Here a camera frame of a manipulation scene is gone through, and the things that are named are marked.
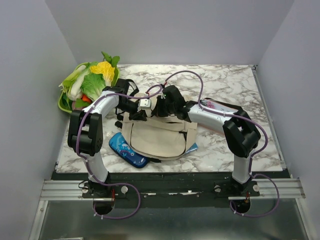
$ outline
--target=white marble tabletop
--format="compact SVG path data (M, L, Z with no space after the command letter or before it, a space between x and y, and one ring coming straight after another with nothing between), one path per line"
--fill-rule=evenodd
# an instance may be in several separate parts
M250 66L247 65L120 65L120 78L134 80L140 92L154 84L163 83L170 75L181 70L198 73L204 82L202 97L242 106L251 119L262 125L268 134L267 148L253 159L253 171L282 171L280 157L272 137L266 112L260 98ZM176 85L183 95L196 100L200 91L198 78L190 73L181 73L168 82ZM103 120L103 145L101 154L105 167L111 173L154 172L231 172L233 154L223 135L198 125L196 143L198 150L178 160L148 163L144 168L134 168L109 147L109 139L120 130L115 127L116 116L108 114ZM67 131L58 157L58 173L86 173L85 165L68 147ZM264 144L259 141L258 148Z

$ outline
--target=leafy green vegetable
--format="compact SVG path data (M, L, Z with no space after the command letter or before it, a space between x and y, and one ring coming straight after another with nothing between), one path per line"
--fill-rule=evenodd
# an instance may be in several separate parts
M117 80L118 80L118 75L119 75L119 71L118 71L118 68L115 68L114 69L114 77L113 77L113 80L111 82L111 86L115 86L116 83L117 83Z
M72 87L72 85L77 80L78 76L86 69L86 65L79 66L76 70L74 70L69 76L66 77L65 80L59 85L59 87L63 87L62 91L64 93L67 93L69 88Z
M63 108L65 108L66 110L72 110L72 108L70 107L69 103L68 103L68 98L67 98L67 94L66 93L63 93L62 94L62 98L61 98L61 101L62 101L62 104L63 104Z
M108 63L111 64L111 60L112 60L111 56L108 55L107 53L105 53L104 51L102 51L101 53L102 53L102 55L103 55L103 59L106 60Z
M112 66L113 68L115 68L115 67L117 66L117 64L118 64L119 61L120 61L120 57L119 57L119 56L114 56L114 57L111 59L110 64L111 64L111 66Z
M75 101L79 98L82 97L82 92L80 90L81 84L84 81L84 77L86 75L88 75L89 73L91 73L90 71L90 67L91 66L95 66L97 65L98 62L97 61L93 61L91 62L84 71L81 72L81 74L78 75L78 77L76 78L76 80L73 82L72 86L70 87L69 91L67 92L67 97L72 100Z
M83 107L88 107L90 105L89 102L83 101L81 98L77 98L75 100L75 107L78 108L83 108Z
M83 94L92 101L95 101L101 95L101 92L105 87L106 83L102 74L89 73L84 76L84 80L80 88Z

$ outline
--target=bag strap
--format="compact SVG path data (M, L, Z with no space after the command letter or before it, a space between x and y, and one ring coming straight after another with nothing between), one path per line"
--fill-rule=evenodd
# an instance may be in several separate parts
M131 87L132 90L133 90L133 91L130 93L129 96L133 97L134 95L136 95L136 94L139 92L139 88L138 88L137 84L136 84L133 80L127 79L127 81L130 82L130 83L133 83L134 86L135 86L135 88L134 88L134 87L129 83L129 84L130 84L130 87Z

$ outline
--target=white wall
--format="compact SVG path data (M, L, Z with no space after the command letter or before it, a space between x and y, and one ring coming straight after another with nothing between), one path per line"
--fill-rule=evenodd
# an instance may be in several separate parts
M293 0L46 0L78 63L257 64Z
M0 7L0 238L28 239L67 116L58 84L76 61L43 0Z
M320 237L320 1L296 0L258 65L285 162Z

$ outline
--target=green basket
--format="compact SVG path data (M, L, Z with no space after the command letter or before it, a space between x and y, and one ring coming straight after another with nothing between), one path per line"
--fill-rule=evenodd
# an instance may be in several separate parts
M79 64L78 66L76 66L76 68L75 68L74 70L76 70L77 68L79 68L79 67L82 66L82 65L88 65L88 62L84 62L84 63ZM114 69L114 79L113 79L113 81L112 81L112 85L115 85L115 84L116 84L116 82L117 82L117 80L118 80L118 78L119 78L119 75L120 75L119 73L120 73L120 72L119 72L119 69L116 67L116 68ZM64 105L64 102L62 101L62 97L63 97L64 94L66 94L66 93L65 93L65 92L62 92L61 95L60 95L60 97L59 97L58 107L59 107L62 111L65 111L65 112L67 112L67 113L70 114L72 111L68 110L68 109L66 108L66 106Z

